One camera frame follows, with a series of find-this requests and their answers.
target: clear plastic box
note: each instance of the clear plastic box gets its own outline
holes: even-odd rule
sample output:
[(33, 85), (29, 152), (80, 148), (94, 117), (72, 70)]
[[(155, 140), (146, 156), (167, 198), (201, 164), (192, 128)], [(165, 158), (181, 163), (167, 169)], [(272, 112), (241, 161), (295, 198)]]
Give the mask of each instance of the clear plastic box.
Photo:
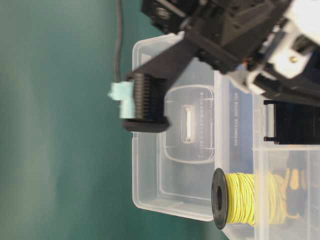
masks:
[[(133, 68), (181, 36), (139, 41)], [(320, 238), (320, 146), (275, 145), (273, 108), (245, 94), (194, 60), (165, 98), (167, 132), (133, 133), (132, 198), (141, 209), (202, 221), (213, 220), (211, 181), (215, 168), (255, 174), (255, 226), (227, 224), (231, 240)], [(306, 198), (296, 201), (299, 218), (269, 223), (269, 178), (285, 176), (289, 160), (305, 163)]]

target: yellow wire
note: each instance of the yellow wire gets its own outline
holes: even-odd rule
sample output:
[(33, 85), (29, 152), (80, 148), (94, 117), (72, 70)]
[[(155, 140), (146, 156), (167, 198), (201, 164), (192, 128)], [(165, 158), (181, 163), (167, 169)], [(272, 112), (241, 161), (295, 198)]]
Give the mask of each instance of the yellow wire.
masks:
[[(282, 210), (281, 187), (284, 180), (279, 175), (268, 175), (269, 223), (283, 224), (286, 215)], [(255, 225), (255, 176), (230, 173), (226, 175), (228, 189), (228, 224)]]

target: light blue foam tip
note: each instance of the light blue foam tip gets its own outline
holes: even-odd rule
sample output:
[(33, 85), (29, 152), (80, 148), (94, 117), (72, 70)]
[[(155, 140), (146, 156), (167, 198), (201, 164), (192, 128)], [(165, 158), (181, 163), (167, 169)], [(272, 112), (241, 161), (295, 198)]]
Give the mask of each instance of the light blue foam tip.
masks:
[(121, 101), (120, 118), (134, 119), (135, 116), (135, 101), (134, 101), (134, 82), (122, 81), (113, 82), (111, 91), (108, 94), (115, 101)]

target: green background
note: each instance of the green background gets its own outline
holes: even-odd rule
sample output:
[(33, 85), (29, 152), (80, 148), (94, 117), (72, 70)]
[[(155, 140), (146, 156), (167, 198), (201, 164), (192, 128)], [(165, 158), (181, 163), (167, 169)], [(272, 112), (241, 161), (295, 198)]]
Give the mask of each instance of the green background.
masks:
[[(161, 33), (124, 0), (122, 74)], [(213, 222), (138, 209), (131, 138), (107, 97), (114, 0), (0, 0), (0, 239), (220, 239)]]

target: black spool flange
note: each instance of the black spool flange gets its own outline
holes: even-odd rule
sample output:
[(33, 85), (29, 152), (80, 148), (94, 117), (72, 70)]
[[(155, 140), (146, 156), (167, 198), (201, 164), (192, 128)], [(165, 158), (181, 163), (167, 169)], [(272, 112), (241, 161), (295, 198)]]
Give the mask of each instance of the black spool flange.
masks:
[(211, 185), (211, 205), (215, 225), (222, 230), (228, 218), (228, 187), (224, 171), (217, 168), (214, 171)]

